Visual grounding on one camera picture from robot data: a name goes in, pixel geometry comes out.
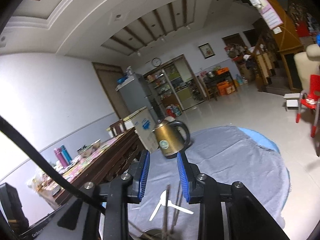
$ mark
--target wooden ceiling beam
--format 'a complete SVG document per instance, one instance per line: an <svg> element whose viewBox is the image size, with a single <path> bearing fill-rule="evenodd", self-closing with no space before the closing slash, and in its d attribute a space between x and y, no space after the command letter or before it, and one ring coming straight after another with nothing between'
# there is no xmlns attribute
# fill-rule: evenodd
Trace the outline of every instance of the wooden ceiling beam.
<svg viewBox="0 0 320 240"><path fill-rule="evenodd" d="M187 0L182 0L182 15L183 15L183 25L187 26Z"/></svg>
<svg viewBox="0 0 320 240"><path fill-rule="evenodd" d="M153 32L149 29L148 25L146 24L146 22L140 17L138 18L138 21L143 25L143 27L146 29L146 31L151 35L151 37L153 38L154 41L156 41L156 37L153 34Z"/></svg>
<svg viewBox="0 0 320 240"><path fill-rule="evenodd" d="M134 38L136 38L141 44L143 44L143 46L145 47L147 46L147 44L137 34L135 34L128 26L124 27L124 30L130 35L132 35Z"/></svg>
<svg viewBox="0 0 320 240"><path fill-rule="evenodd" d="M168 3L168 8L169 8L169 12L170 12L170 18L171 18L171 23L172 23L173 29L176 31L177 30L177 24L176 24L176 18L174 16L172 3Z"/></svg>
<svg viewBox="0 0 320 240"><path fill-rule="evenodd" d="M164 25L162 23L161 17L160 17L160 15L158 13L158 10L157 9L153 10L153 14L155 15L155 17L156 17L156 19L157 19L157 21L158 21L158 23L159 23L159 25L161 27L163 35L167 35L167 32L165 31L165 28L164 28Z"/></svg>
<svg viewBox="0 0 320 240"><path fill-rule="evenodd" d="M137 49L135 49L134 47L130 46L128 43L122 41L121 39L117 38L116 36L111 36L110 39L112 39L113 41L118 42L119 44L127 47L128 49L131 49L133 51L137 51Z"/></svg>

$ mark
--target black cable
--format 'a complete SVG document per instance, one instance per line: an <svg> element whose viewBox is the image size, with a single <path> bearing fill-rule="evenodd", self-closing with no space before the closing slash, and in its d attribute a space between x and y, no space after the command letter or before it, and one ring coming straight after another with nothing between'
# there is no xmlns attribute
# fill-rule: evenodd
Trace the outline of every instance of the black cable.
<svg viewBox="0 0 320 240"><path fill-rule="evenodd" d="M92 199L76 187L72 186L64 179L43 157L42 155L11 125L0 115L0 131L12 140L26 155L29 156L50 178L57 182L66 191L82 199L84 202L93 206L101 213L106 209L96 200Z"/></svg>

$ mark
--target red plastic chair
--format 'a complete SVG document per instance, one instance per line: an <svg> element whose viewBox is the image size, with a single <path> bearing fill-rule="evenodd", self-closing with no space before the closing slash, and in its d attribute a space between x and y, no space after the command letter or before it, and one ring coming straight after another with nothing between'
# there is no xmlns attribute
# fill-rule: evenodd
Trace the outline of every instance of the red plastic chair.
<svg viewBox="0 0 320 240"><path fill-rule="evenodd" d="M306 99L314 99L317 103L315 105L310 105L307 103ZM310 109L316 111L315 121L314 121L312 129L311 129L311 137L314 137L316 134L317 123L318 123L318 119L319 119L319 110L320 110L320 76L319 75L310 75L309 94L305 90L303 90L300 93L299 108L298 108L296 123L298 123L300 121L301 105L304 105L307 108L310 108Z"/></svg>

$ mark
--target white box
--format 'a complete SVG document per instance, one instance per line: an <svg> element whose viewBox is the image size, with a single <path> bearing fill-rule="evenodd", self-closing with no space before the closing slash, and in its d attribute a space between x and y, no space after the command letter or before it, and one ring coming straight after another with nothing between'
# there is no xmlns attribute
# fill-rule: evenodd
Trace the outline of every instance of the white box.
<svg viewBox="0 0 320 240"><path fill-rule="evenodd" d="M123 121L126 129L135 127L135 132L139 135L140 141L150 153L158 149L159 144L156 136L152 132L156 123L146 106L128 115ZM107 131L109 135L113 137L110 127Z"/></svg>

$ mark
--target poster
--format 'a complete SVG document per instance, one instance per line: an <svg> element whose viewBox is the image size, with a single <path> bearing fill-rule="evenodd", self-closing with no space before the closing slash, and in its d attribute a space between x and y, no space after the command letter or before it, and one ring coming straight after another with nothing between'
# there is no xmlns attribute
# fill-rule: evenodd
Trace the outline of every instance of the poster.
<svg viewBox="0 0 320 240"><path fill-rule="evenodd" d="M267 23L270 30L273 30L274 28L283 24L283 21L281 20L281 18L279 17L275 9L268 2L268 0L259 0L259 1L261 5L260 5L260 8L258 8L258 11L261 14L262 18Z"/></svg>

